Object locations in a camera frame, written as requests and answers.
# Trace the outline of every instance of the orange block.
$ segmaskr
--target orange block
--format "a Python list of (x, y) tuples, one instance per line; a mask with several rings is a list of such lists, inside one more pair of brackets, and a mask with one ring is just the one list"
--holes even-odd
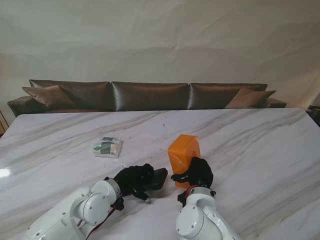
[[(198, 137), (181, 134), (168, 148), (173, 174), (183, 174), (188, 170), (192, 157), (201, 158)], [(175, 182), (177, 188), (187, 189), (189, 182)]]

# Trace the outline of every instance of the brown sofa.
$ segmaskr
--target brown sofa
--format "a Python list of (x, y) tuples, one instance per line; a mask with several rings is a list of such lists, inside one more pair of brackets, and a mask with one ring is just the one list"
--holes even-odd
[[(31, 96), (7, 104), (15, 116), (35, 113), (116, 112), (223, 109), (241, 88), (265, 91), (261, 83), (133, 83), (30, 80), (31, 87), (60, 86), (76, 104), (74, 109), (47, 110)], [(285, 102), (268, 98), (260, 108), (284, 108)]]

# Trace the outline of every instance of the black glove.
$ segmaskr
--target black glove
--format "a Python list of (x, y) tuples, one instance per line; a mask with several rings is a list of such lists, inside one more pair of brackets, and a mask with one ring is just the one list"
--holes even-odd
[(113, 179), (119, 185), (122, 196), (132, 194), (146, 202), (150, 199), (143, 190), (154, 178), (154, 168), (146, 163), (143, 166), (130, 166), (122, 169)]
[(191, 186), (199, 185), (210, 188), (214, 174), (206, 160), (194, 156), (189, 169), (182, 174), (173, 174), (171, 179), (178, 183), (189, 182)]

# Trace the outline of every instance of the red wire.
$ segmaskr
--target red wire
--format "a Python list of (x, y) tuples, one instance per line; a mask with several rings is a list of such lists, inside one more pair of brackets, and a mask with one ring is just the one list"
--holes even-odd
[(187, 199), (187, 197), (189, 196), (189, 191), (195, 187), (199, 187), (199, 185), (193, 185), (191, 187), (188, 188), (188, 190), (186, 191), (186, 195), (185, 195), (185, 199)]
[(88, 238), (90, 237), (90, 235), (91, 235), (95, 230), (97, 230), (97, 229), (107, 220), (108, 217), (110, 217), (110, 215), (115, 211), (115, 209), (116, 209), (116, 205), (114, 205), (114, 207), (111, 209), (111, 211), (109, 212), (108, 216), (106, 216), (106, 219), (105, 219), (103, 222), (99, 223), (94, 229), (91, 230), (91, 232), (90, 232), (89, 235), (86, 237), (86, 239), (88, 239)]

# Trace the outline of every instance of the white marble surface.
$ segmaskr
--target white marble surface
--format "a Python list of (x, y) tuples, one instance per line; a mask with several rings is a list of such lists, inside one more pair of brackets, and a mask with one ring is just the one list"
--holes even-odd
[[(80, 185), (125, 165), (166, 167), (152, 203), (132, 196), (92, 240), (178, 240), (182, 192), (167, 149), (196, 135), (214, 174), (221, 215), (245, 240), (320, 239), (320, 128), (298, 108), (54, 113), (19, 116), (0, 139), (0, 239), (29, 225)], [(94, 157), (97, 137), (123, 140), (119, 159)]]

